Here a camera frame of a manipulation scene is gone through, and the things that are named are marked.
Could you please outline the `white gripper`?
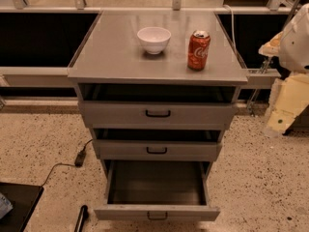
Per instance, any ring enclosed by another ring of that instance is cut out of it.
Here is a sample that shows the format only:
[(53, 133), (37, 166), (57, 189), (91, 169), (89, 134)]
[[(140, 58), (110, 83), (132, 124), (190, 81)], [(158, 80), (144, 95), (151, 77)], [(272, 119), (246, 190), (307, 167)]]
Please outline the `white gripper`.
[[(282, 57), (283, 32), (263, 44), (258, 53), (266, 57)], [(309, 75), (292, 73), (284, 80), (276, 79), (271, 87), (269, 107), (266, 112), (266, 136), (284, 133), (309, 105)]]

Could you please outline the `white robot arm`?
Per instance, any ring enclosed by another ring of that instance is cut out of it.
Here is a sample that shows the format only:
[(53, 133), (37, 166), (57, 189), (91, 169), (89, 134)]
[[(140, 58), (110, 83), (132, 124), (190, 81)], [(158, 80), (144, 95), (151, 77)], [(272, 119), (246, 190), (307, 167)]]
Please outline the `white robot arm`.
[(271, 87), (264, 133), (273, 137), (286, 132), (309, 105), (309, 4), (263, 44), (259, 53), (277, 57), (280, 66), (291, 72), (284, 80), (276, 79)]

